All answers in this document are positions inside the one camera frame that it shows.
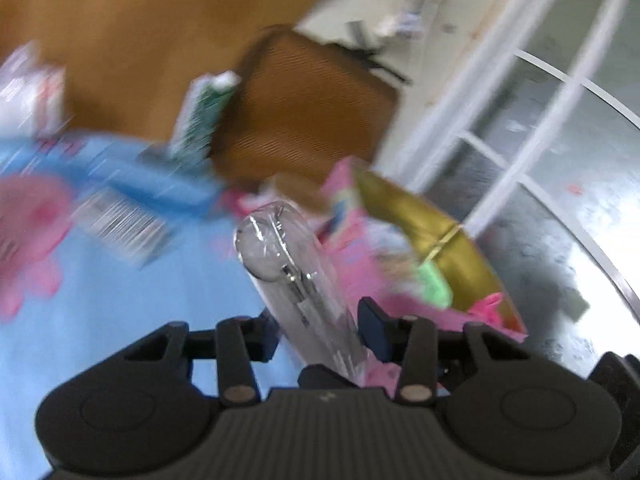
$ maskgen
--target barcode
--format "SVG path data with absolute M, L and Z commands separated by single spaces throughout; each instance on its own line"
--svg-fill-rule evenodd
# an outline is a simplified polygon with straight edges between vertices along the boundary
M 170 231 L 164 221 L 111 189 L 85 199 L 75 212 L 78 225 L 127 258 L 148 262 L 165 247 Z

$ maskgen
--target beige wall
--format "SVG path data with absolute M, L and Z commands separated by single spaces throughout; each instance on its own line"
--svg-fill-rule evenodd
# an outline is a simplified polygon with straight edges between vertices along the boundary
M 324 40 L 348 38 L 346 22 L 375 25 L 391 0 L 322 0 L 299 29 Z M 446 0 L 425 40 L 398 41 L 382 60 L 412 79 L 403 90 L 402 107 L 379 153 L 391 160 L 418 119 L 437 101 L 469 53 L 478 44 L 508 0 Z

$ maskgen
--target green and white package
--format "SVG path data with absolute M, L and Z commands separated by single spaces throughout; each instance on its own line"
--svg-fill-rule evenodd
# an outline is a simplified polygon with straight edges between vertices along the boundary
M 169 142 L 171 159 L 189 166 L 205 160 L 222 110 L 239 82 L 234 72 L 205 74 L 191 82 Z

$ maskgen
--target blue tablecloth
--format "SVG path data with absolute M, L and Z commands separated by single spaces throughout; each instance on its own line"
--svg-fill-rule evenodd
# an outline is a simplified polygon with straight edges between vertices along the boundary
M 172 246 L 143 268 L 72 229 L 55 251 L 64 273 L 55 297 L 28 300 L 11 323 L 0 324 L 0 479 L 35 480 L 48 471 L 33 418 L 60 383 L 170 320 L 203 330 L 261 312 L 264 304 L 232 252 L 232 219 L 184 216 L 173 223 Z M 300 365 L 280 347 L 254 370 L 266 392 L 294 386 Z M 214 363 L 196 362 L 193 382 L 215 394 Z

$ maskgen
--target white metal frame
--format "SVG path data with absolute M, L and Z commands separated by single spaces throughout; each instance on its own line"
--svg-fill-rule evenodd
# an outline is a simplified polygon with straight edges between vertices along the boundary
M 497 30 L 490 34 L 472 57 L 441 103 L 421 121 L 398 156 L 395 166 L 387 168 L 386 174 L 409 190 L 421 192 L 433 183 L 444 164 L 457 151 L 460 142 L 466 142 L 504 171 L 466 218 L 466 232 L 472 237 L 482 234 L 512 193 L 518 186 L 523 186 L 591 255 L 640 318 L 640 300 L 610 258 L 579 220 L 565 211 L 527 174 L 559 134 L 584 89 L 591 91 L 640 129 L 640 117 L 591 80 L 609 48 L 629 0 L 602 0 L 568 73 L 520 49 L 536 30 L 553 1 L 513 1 L 501 17 Z M 512 163 L 468 129 L 495 96 L 500 82 L 517 58 L 553 75 L 562 85 Z

